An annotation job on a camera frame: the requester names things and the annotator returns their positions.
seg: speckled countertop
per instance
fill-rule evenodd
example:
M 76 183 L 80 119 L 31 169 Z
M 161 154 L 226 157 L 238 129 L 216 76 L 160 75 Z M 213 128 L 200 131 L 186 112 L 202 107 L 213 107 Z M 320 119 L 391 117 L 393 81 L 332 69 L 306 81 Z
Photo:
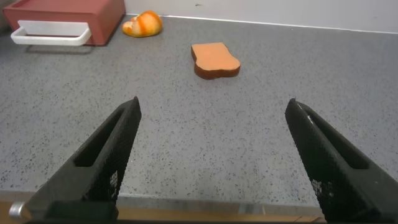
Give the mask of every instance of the speckled countertop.
M 398 180 L 398 35 L 164 19 L 106 47 L 0 37 L 0 192 L 36 191 L 120 103 L 142 120 L 122 201 L 318 207 L 289 133 L 291 98 L 311 106 Z M 224 42 L 237 77 L 203 80 L 190 46 Z

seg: white wall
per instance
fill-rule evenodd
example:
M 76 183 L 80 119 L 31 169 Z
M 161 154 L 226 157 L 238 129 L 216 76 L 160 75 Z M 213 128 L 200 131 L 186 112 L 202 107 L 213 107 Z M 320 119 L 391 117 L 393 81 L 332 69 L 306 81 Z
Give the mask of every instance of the white wall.
M 398 0 L 125 0 L 158 14 L 398 33 Z

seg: toy croissant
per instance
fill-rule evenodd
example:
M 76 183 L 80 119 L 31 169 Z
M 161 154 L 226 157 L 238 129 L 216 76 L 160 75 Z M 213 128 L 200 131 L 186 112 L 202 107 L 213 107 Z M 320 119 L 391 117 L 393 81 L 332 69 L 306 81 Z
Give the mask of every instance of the toy croissant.
M 148 37 L 158 34 L 162 30 L 162 20 L 151 10 L 145 11 L 122 26 L 122 31 L 133 37 Z

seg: toy bread slice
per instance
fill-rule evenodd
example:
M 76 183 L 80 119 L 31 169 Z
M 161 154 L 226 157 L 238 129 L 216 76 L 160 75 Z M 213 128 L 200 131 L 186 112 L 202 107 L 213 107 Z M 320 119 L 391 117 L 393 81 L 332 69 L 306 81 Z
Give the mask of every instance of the toy bread slice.
M 204 79 L 234 77 L 241 63 L 234 58 L 223 43 L 194 44 L 191 46 L 195 73 Z

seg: granite surface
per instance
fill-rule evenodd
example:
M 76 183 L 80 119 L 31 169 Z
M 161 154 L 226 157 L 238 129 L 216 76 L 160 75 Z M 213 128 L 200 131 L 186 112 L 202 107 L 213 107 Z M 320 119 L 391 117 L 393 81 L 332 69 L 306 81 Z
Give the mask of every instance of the granite surface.
M 398 35 L 164 19 L 105 47 L 0 36 L 0 192 L 35 192 L 121 103 L 142 119 L 125 198 L 318 207 L 284 111 L 311 106 L 398 180 Z M 190 46 L 224 42 L 234 78 L 203 80 Z

